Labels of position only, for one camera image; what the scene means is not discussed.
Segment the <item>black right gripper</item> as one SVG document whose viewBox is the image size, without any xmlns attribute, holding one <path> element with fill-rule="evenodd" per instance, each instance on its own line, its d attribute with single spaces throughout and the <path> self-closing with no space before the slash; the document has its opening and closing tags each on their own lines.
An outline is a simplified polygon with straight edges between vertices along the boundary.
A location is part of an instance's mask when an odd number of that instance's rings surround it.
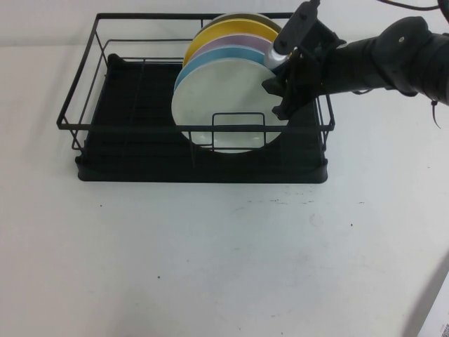
<svg viewBox="0 0 449 337">
<path fill-rule="evenodd" d="M 283 94 L 281 104 L 272 109 L 279 120 L 292 119 L 318 96 L 326 58 L 345 44 L 345 40 L 317 20 L 290 54 L 286 77 L 276 76 L 262 82 L 268 94 Z"/>
</svg>

